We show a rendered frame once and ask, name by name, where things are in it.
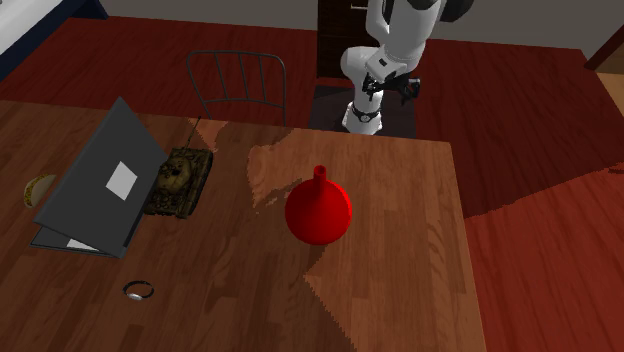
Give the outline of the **yellow taco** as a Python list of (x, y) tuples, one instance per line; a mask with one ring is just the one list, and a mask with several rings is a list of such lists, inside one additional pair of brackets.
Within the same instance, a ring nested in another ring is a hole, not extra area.
[(54, 174), (42, 174), (27, 183), (23, 193), (23, 202), (27, 208), (34, 208), (46, 195), (56, 179)]

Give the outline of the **grey laptop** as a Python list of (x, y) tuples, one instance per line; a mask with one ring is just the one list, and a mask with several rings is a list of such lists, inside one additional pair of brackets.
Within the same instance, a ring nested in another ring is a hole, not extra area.
[(36, 214), (31, 245), (124, 257), (166, 159), (118, 98)]

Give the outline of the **camouflage toy tank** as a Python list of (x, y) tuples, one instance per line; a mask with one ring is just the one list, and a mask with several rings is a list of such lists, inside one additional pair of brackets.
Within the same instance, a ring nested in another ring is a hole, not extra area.
[(194, 212), (214, 159), (210, 149), (189, 147), (200, 120), (198, 117), (186, 144), (173, 148), (159, 167), (144, 214), (186, 219)]

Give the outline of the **dark robot stand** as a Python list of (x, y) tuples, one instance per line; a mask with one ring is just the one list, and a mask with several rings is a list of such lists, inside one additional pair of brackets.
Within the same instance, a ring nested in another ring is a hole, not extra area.
[[(353, 88), (317, 85), (307, 127), (317, 130), (347, 132), (342, 125), (347, 104), (353, 99)], [(416, 139), (414, 100), (401, 104), (401, 96), (385, 91), (381, 102), (382, 129), (377, 135)]]

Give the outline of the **black metal chair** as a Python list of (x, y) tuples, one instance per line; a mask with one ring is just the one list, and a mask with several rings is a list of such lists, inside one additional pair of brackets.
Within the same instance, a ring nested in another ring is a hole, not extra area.
[[(239, 68), (240, 68), (240, 72), (241, 72), (241, 78), (243, 81), (243, 87), (245, 90), (245, 97), (232, 97), (229, 95), (228, 90), (227, 90), (227, 85), (226, 85), (226, 80), (223, 74), (223, 70), (221, 68), (221, 63), (219, 60), (219, 56), (225, 54), (225, 55), (235, 55), (238, 59), (238, 63), (239, 63)], [(197, 80), (194, 77), (192, 68), (191, 68), (191, 59), (195, 56), (198, 55), (209, 55), (212, 56), (217, 68), (217, 72), (218, 72), (218, 76), (219, 76), (219, 81), (221, 84), (221, 88), (223, 91), (223, 98), (217, 98), (217, 99), (205, 99), (201, 92), (200, 89), (198, 87), (197, 84)], [(258, 67), (259, 67), (259, 74), (260, 74), (260, 84), (261, 84), (261, 89), (262, 89), (262, 99), (258, 100), (258, 99), (252, 99), (250, 97), (249, 94), (249, 87), (248, 87), (248, 83), (247, 83), (247, 76), (245, 73), (245, 66), (243, 63), (243, 57), (244, 56), (251, 56), (251, 57), (255, 57), (258, 63)], [(273, 59), (276, 60), (277, 63), (279, 64), (279, 67), (281, 68), (281, 73), (282, 73), (282, 102), (280, 104), (278, 103), (273, 103), (270, 102), (268, 100), (268, 96), (267, 96), (267, 88), (266, 88), (266, 79), (264, 76), (264, 66), (263, 66), (263, 60), (265, 58), (268, 59)], [(241, 50), (192, 50), (188, 53), (188, 55), (186, 56), (186, 61), (185, 61), (185, 65), (187, 68), (187, 72), (189, 75), (189, 78), (191, 80), (193, 89), (197, 95), (197, 97), (200, 99), (202, 108), (206, 114), (206, 116), (212, 120), (213, 117), (211, 115), (211, 113), (209, 112), (208, 108), (207, 108), (207, 104), (208, 103), (221, 103), (221, 102), (253, 102), (253, 103), (259, 103), (259, 104), (264, 104), (264, 105), (268, 105), (271, 107), (275, 107), (275, 108), (279, 108), (282, 111), (282, 118), (281, 118), (281, 122), (282, 122), (282, 126), (286, 127), (287, 126), (287, 113), (286, 113), (286, 93), (287, 93), (287, 89), (286, 89), (286, 66), (283, 62), (283, 60), (274, 54), (268, 54), (268, 53), (260, 53), (260, 52), (250, 52), (250, 51), (241, 51)]]

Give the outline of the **brown wooden table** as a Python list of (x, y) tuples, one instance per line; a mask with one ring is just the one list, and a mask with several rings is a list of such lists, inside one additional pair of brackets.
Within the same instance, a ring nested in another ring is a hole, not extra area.
[[(144, 218), (122, 259), (33, 248), (25, 184), (102, 118), (0, 101), (0, 352), (486, 352), (447, 143), (204, 121), (191, 142), (216, 157), (191, 217)], [(144, 123), (164, 148), (194, 126)], [(352, 204), (328, 245), (285, 220), (316, 165)]]

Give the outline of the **dark brown wooden cabinet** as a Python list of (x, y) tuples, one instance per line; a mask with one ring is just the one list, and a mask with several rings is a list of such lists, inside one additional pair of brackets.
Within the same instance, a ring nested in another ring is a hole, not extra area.
[(340, 59), (350, 47), (377, 47), (365, 28), (368, 0), (318, 0), (317, 76), (342, 78)]

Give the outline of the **red round vase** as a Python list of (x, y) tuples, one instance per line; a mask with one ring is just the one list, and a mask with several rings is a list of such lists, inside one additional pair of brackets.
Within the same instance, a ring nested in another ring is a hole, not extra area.
[(311, 179), (288, 195), (285, 220), (291, 233), (309, 245), (328, 245), (340, 239), (352, 220), (346, 191), (327, 178), (327, 168), (316, 165)]

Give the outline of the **white and dark blue furniture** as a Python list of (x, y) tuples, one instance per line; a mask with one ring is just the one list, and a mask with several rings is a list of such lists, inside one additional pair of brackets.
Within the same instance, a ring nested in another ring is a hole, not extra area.
[(0, 82), (70, 17), (109, 15), (101, 0), (0, 0)]

